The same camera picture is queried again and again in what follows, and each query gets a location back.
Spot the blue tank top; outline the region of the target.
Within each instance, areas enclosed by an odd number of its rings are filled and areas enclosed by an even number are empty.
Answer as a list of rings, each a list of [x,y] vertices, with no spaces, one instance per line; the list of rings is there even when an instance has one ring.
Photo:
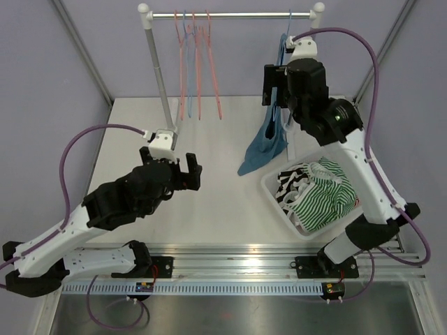
[[[237,174],[244,176],[262,168],[285,150],[287,145],[281,122],[281,108],[277,105],[277,88],[273,88],[263,124],[248,146]]]

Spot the pink wire hanger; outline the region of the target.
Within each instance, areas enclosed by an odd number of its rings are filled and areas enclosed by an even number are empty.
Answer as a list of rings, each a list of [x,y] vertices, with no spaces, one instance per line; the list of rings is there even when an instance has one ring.
[[[195,67],[196,67],[196,90],[197,90],[197,108],[198,120],[201,120],[201,96],[202,96],[202,54],[201,54],[201,28],[196,24],[196,15],[192,12],[193,37],[195,43]]]
[[[179,89],[180,89],[179,117],[180,120],[183,121],[184,110],[185,110],[185,93],[186,93],[186,84],[185,84],[186,77],[184,74],[184,35],[182,35],[179,31],[177,11],[174,12],[174,20],[175,20],[175,30],[177,34],[177,40],[179,44]]]
[[[208,23],[207,33],[205,34],[205,41],[206,41],[206,45],[207,45],[207,55],[208,55],[208,60],[209,60],[209,64],[210,64],[212,85],[213,85],[214,95],[215,95],[216,104],[217,104],[217,112],[218,112],[219,119],[222,120],[223,113],[222,113],[222,109],[221,109],[221,100],[220,100],[220,95],[219,95],[219,83],[217,80],[217,72],[216,72],[214,55],[213,55],[213,51],[212,51],[212,42],[211,42],[211,16],[210,16],[210,12],[208,10],[206,10],[205,13],[207,16],[207,23]]]

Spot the light blue wire hanger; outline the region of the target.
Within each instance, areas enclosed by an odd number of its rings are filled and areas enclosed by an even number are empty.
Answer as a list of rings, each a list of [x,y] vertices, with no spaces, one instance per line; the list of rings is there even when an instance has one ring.
[[[186,11],[182,13],[182,26],[184,30],[184,44],[186,52],[186,111],[188,118],[192,118],[192,102],[193,102],[193,55],[192,55],[192,40],[193,29],[189,24],[186,24]]]

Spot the black white striped tank top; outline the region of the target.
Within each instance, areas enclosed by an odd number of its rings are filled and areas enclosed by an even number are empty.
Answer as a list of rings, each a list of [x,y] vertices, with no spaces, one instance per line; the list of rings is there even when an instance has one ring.
[[[275,199],[284,211],[298,206],[314,188],[314,181],[309,174],[309,166],[301,163],[280,172],[277,175],[279,187]]]

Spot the green white striped tank top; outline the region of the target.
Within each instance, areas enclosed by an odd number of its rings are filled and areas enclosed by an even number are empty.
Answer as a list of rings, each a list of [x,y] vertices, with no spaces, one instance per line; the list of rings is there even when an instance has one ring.
[[[322,157],[306,164],[314,188],[290,212],[297,226],[316,232],[354,210],[358,196],[338,163]]]

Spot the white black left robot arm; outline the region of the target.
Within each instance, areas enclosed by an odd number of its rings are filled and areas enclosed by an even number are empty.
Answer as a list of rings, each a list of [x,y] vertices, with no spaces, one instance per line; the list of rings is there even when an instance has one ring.
[[[3,258],[14,269],[2,287],[25,297],[41,297],[69,281],[95,275],[142,278],[151,274],[153,262],[143,242],[131,240],[110,250],[83,249],[95,237],[152,215],[174,192],[200,188],[203,168],[195,154],[186,154],[186,172],[178,161],[152,158],[147,148],[141,148],[140,155],[142,165],[87,195],[51,241],[39,245],[49,237],[46,232],[27,243],[5,243]]]

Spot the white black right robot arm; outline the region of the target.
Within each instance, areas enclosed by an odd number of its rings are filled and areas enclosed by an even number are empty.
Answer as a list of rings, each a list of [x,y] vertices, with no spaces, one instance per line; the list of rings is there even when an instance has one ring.
[[[354,106],[330,97],[320,61],[306,58],[283,66],[266,65],[262,104],[269,105],[273,96],[340,165],[359,198],[362,214],[321,248],[314,262],[322,275],[334,276],[355,254],[391,240],[420,214],[420,208],[399,195],[374,161]]]

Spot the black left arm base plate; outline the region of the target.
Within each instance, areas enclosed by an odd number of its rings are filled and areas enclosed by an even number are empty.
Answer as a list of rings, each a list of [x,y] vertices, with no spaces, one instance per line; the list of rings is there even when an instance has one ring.
[[[154,278],[154,275],[156,275],[157,280],[172,278],[173,257],[155,255],[151,259],[152,266],[143,273],[142,278]]]

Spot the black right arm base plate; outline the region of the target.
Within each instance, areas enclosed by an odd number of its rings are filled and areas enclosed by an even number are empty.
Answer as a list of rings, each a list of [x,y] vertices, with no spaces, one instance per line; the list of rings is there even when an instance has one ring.
[[[322,261],[316,255],[301,255],[290,263],[291,269],[296,270],[300,279],[341,279],[358,278],[359,271],[354,257],[349,257],[342,263],[334,265],[329,261]]]

